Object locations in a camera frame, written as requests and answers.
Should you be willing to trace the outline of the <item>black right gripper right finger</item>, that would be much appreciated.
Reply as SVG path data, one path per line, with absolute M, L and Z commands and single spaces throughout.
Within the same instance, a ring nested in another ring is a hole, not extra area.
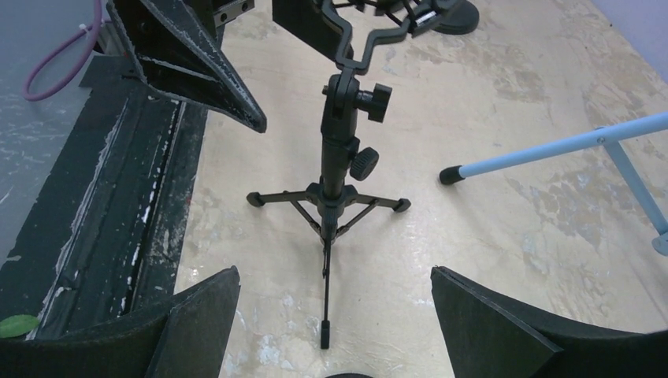
M 432 297 L 457 377 L 665 377 L 667 332 L 624 332 L 561 317 L 444 266 Z

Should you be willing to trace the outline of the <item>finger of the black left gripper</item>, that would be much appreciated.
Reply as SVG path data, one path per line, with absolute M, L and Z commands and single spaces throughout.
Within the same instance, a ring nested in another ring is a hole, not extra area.
M 323 1 L 272 0 L 272 18 L 294 37 L 335 61 L 341 32 L 325 20 L 322 4 Z
M 226 23 L 253 2 L 108 1 L 106 8 L 148 87 L 265 132 L 266 115 L 221 49 Z

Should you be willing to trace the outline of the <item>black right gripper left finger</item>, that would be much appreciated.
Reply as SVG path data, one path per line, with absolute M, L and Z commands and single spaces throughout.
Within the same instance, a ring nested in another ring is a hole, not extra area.
M 217 377 L 239 299 L 223 269 L 187 290 L 58 339 L 1 341 L 3 377 Z

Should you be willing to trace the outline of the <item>black shock mount tripod stand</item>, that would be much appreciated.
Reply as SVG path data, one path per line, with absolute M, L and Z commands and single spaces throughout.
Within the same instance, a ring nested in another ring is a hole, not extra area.
M 408 35 L 417 37 L 433 30 L 447 20 L 463 1 L 346 1 L 336 4 L 323 1 L 325 20 L 341 32 L 341 40 L 332 61 L 340 73 L 330 76 L 324 85 L 325 105 L 321 119 L 321 175 L 304 191 L 247 195 L 249 204 L 262 207 L 267 203 L 289 202 L 303 216 L 323 243 L 322 276 L 330 287 L 332 245 L 365 215 L 377 207 L 401 213 L 410 208 L 406 198 L 390 199 L 361 195 L 345 179 L 351 176 L 365 180 L 375 169 L 380 155 L 371 147 L 361 149 L 355 132 L 358 112 L 368 114 L 371 121 L 384 121 L 392 89 L 376 84 L 372 91 L 360 88 L 358 76 L 369 71 L 376 46 L 403 42 Z M 351 41 L 353 27 L 339 9 L 354 7 L 363 12 L 372 7 L 377 17 L 387 17 L 393 28 L 373 29 L 366 38 L 360 59 L 355 59 Z

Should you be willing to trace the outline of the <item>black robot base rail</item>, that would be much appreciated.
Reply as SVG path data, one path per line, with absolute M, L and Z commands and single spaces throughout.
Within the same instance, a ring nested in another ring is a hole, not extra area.
M 1 270 L 1 317 L 56 339 L 169 297 L 207 113 L 95 57 L 90 94 Z

